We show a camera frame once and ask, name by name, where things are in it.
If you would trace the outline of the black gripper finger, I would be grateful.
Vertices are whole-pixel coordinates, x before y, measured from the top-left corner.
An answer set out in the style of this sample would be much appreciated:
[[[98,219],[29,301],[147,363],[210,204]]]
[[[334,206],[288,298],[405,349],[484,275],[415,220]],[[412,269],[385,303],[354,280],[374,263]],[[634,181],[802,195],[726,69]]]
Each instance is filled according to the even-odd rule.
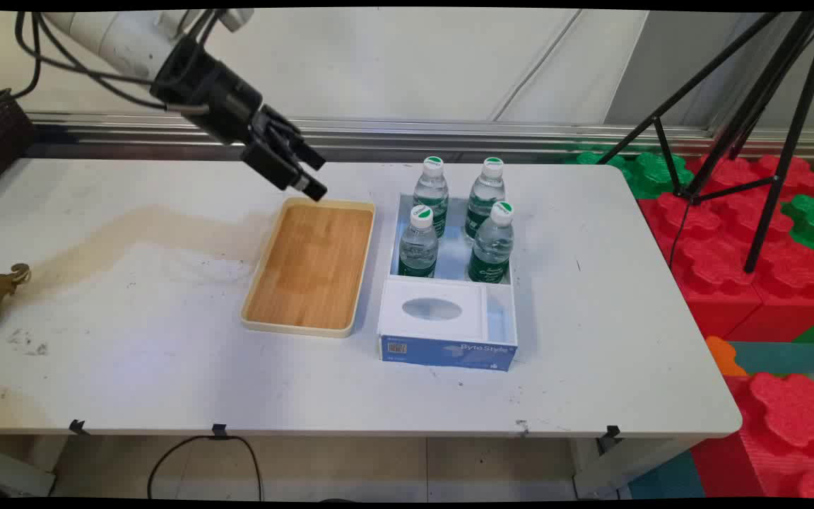
[[[263,105],[263,136],[278,155],[292,165],[303,161],[313,170],[320,170],[326,159],[311,147],[300,129],[270,105]]]
[[[295,159],[278,153],[265,141],[251,141],[240,152],[240,160],[279,190],[294,188],[313,201],[326,196],[326,185],[307,174]]]

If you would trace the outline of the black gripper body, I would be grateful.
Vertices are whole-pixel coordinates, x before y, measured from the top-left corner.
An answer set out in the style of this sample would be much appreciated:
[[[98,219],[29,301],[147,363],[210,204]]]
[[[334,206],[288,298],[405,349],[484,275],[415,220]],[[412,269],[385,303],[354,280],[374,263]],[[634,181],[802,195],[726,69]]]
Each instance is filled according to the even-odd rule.
[[[206,107],[206,112],[183,116],[225,145],[266,143],[261,132],[252,129],[263,105],[261,93],[189,35],[178,39],[149,93],[167,105]]]

